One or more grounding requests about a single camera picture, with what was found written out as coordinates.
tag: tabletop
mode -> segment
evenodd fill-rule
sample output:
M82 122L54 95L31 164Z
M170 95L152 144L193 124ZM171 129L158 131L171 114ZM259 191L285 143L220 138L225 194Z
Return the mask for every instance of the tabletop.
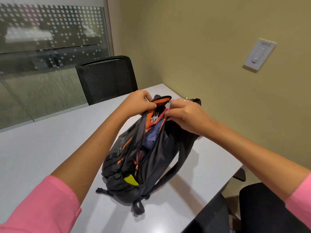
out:
M146 89L153 97L179 96L159 84ZM120 105L127 95L0 133L0 223L18 204ZM131 117L119 134L139 116ZM177 156L170 166L177 161ZM212 141L201 138L178 174L143 200L145 213L96 194L105 188L99 170L81 208L73 233L180 232L241 167L241 163Z

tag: black backpack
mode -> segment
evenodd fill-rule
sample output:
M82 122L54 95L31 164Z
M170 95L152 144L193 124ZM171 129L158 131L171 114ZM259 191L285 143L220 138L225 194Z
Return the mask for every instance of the black backpack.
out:
M116 196L124 203L132 203L137 215L145 212L141 200L149 199L151 193L179 171L198 138L198 135L183 130L177 123L161 117L171 98L156 95L152 101L157 104L156 109L144 112L122 133L103 162L102 175L107 179L107 190L98 188L96 193ZM201 105L200 99L192 101ZM156 139L150 139L151 142L146 145L145 135L149 129L156 129L154 122L161 123L157 126L158 129L161 126L160 131ZM178 152L177 163L160 179Z

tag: wall switch plate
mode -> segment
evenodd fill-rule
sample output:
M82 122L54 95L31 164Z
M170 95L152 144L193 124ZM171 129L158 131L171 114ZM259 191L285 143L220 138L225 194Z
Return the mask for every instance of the wall switch plate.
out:
M274 49L275 45L276 43L264 39L258 39L251 53L248 55L244 66L258 71Z

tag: pink sleeve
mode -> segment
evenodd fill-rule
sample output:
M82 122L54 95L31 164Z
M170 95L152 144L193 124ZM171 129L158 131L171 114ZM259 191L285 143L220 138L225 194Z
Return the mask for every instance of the pink sleeve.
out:
M311 229L311 173L285 201L286 208Z
M0 233L69 233L80 213L75 193L47 176L0 225Z

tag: chair backrest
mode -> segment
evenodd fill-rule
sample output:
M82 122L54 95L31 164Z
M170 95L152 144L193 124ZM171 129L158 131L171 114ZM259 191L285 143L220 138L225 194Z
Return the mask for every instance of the chair backrest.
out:
M111 56L79 64L76 70L89 105L138 89L133 66L127 56Z

